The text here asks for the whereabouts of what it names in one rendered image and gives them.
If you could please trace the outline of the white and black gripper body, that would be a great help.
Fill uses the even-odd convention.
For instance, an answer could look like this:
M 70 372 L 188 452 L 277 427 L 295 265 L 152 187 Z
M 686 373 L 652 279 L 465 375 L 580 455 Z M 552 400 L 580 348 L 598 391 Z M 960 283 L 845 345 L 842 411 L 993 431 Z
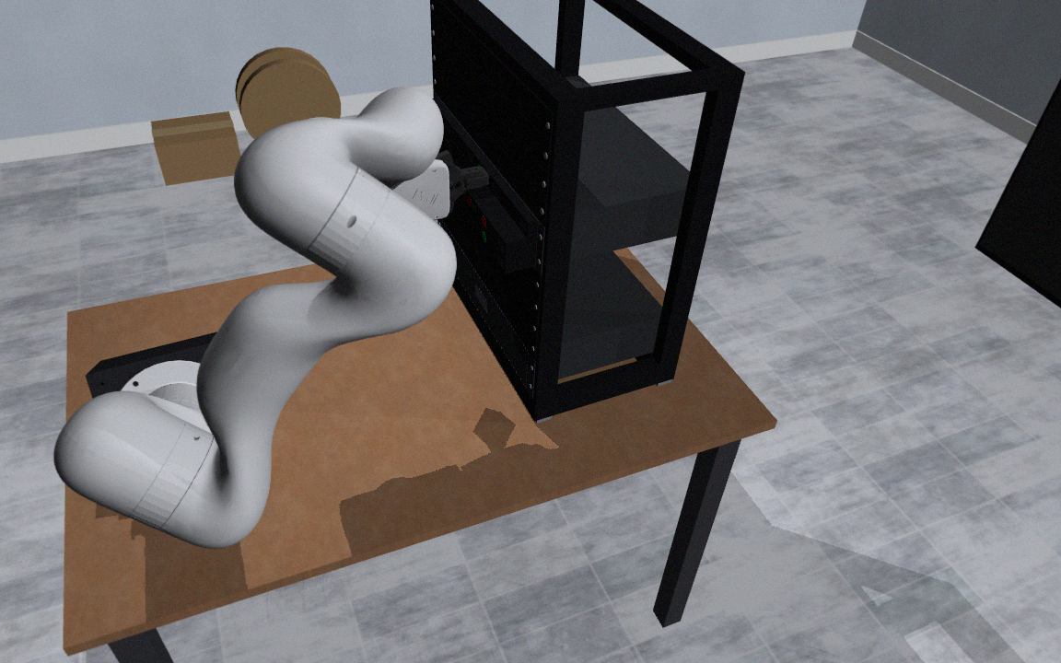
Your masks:
M 442 160 L 435 159 L 422 175 L 396 186 L 396 192 L 424 211 L 433 221 L 449 213 L 449 173 Z

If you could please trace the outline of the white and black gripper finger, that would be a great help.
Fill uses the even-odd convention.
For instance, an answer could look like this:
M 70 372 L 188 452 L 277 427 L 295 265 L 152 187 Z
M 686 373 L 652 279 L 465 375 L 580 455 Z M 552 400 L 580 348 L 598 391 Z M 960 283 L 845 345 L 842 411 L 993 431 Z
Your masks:
M 466 184 L 466 180 L 452 181 L 451 184 L 449 184 L 449 213 L 453 213 L 454 202 L 458 200 L 460 194 L 466 193 L 466 190 L 480 188 L 480 186 L 488 184 L 489 180 L 477 181 L 477 184 Z
M 488 180 L 489 178 L 487 169 L 484 169 L 483 167 L 460 169 L 459 167 L 454 165 L 453 157 L 448 150 L 439 152 L 439 154 L 437 154 L 437 158 L 435 159 L 442 160 L 442 162 L 445 162 L 448 167 L 449 184 L 451 181 L 464 180 L 466 180 L 466 184 L 477 184 L 477 181 Z

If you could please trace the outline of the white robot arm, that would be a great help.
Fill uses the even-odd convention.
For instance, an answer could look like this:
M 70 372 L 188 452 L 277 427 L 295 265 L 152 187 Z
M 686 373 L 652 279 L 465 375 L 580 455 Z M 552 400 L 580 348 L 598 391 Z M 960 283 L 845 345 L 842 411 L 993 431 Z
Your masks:
M 443 135 L 430 95 L 395 87 L 354 119 L 302 119 L 254 139 L 234 169 L 241 210 L 336 277 L 254 290 L 201 364 L 147 366 L 83 404 L 53 451 L 64 485 L 188 544 L 247 538 L 268 501 L 274 428 L 313 366 L 337 345 L 427 319 L 453 287 L 453 242 L 392 191 L 427 171 Z

